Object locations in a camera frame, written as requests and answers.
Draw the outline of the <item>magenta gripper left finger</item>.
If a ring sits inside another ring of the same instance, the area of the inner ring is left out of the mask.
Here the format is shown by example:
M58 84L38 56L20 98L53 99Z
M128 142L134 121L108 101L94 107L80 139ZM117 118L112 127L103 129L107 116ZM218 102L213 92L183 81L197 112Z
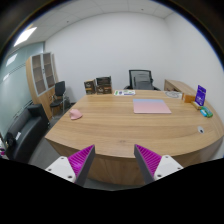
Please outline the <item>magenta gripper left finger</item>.
M83 186L94 157L95 146L90 145L69 157L60 156L46 168L46 171L69 182Z

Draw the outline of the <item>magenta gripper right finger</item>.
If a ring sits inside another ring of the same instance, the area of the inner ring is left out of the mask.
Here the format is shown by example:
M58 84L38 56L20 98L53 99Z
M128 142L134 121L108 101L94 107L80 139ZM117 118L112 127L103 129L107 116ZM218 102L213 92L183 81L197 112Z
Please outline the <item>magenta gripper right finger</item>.
M182 169L182 166L171 156L161 156L137 144L134 145L134 155L146 184Z

